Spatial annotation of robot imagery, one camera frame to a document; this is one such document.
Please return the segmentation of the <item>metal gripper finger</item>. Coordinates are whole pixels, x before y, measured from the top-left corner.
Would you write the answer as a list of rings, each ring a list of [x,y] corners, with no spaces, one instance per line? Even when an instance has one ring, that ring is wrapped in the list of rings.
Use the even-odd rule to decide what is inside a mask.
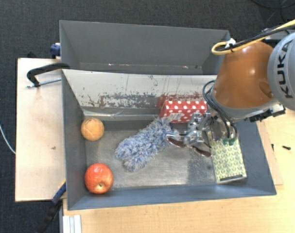
[[[177,147],[185,147],[186,146],[182,140],[178,140],[172,136],[168,136],[166,139],[170,144],[175,145]]]
[[[195,146],[193,146],[192,149],[193,149],[196,153],[198,153],[198,154],[200,154],[200,155],[202,155],[202,156],[204,156],[204,157],[211,157],[211,151],[210,151],[210,150],[202,150],[202,149],[197,148],[197,147],[195,147]]]

